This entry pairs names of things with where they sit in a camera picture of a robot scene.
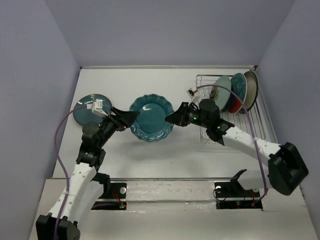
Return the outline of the teal scalloped plate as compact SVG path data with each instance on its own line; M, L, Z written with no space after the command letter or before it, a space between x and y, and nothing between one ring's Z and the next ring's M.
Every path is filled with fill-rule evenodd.
M165 139L174 125L165 118L174 112L172 104L163 96L146 94L136 98L131 104L131 112L139 112L131 132L145 142L158 142Z

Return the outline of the dark teal blossom plate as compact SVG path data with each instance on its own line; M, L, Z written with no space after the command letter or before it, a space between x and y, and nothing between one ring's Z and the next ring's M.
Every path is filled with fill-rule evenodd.
M74 120L81 126L88 122L96 122L100 124L103 121L101 116L92 113L91 109L87 109L87 104L92 104L96 99L102 100L102 109L109 114L111 112L112 103L111 101L102 94L89 94L82 97L74 106L75 112L73 112Z

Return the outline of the light green flower plate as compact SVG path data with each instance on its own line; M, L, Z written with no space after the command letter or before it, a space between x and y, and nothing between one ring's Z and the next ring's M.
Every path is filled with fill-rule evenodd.
M215 86L212 87L209 98L214 100L219 110L222 111L230 98L231 80L228 76L221 76L215 81Z

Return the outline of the red and teal plate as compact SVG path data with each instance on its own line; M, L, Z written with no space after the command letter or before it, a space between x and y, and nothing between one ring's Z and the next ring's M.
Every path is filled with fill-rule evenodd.
M231 102L229 104L228 112L236 114L243 107L243 103L247 96L247 79L243 73L236 73L231 79L231 90L238 97L231 94Z

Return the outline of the grey cream plate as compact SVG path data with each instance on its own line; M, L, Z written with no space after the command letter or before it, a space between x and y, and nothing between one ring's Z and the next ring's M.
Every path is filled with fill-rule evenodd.
M255 72L247 71L244 73L244 76L247 81L247 93L246 98L244 101L244 106L247 111L250 111L251 108L254 106L259 92L259 83L258 78Z

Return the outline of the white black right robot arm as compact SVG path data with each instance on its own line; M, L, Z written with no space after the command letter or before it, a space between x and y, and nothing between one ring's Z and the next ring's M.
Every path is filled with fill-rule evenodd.
M268 179L263 186L275 189L282 195L291 195L309 174L294 144L268 142L242 131L221 117L218 106L211 99L201 100L198 106L182 102L178 110L165 120L180 127L189 124L203 127L212 141L257 159L268 168Z

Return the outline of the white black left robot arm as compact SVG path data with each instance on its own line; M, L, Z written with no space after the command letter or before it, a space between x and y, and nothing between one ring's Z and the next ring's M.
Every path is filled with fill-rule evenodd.
M79 224L92 209L96 200L110 194L111 179L100 173L106 152L103 149L112 135L130 128L139 111L122 111L115 107L103 111L102 123L90 121L82 127L82 143L72 174L66 174L66 187L47 215L35 223L39 240L78 240Z

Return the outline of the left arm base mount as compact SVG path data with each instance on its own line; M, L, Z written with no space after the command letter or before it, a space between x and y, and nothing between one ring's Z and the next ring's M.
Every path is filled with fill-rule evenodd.
M91 210L125 211L127 209L126 196L126 182L111 182L109 192L104 192L93 204Z

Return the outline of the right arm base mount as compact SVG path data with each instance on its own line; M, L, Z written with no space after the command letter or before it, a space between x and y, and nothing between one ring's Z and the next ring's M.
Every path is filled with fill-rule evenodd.
M218 210L263 209L260 193L252 189L245 190L238 181L246 171L246 169L240 170L229 181L214 183L212 195Z

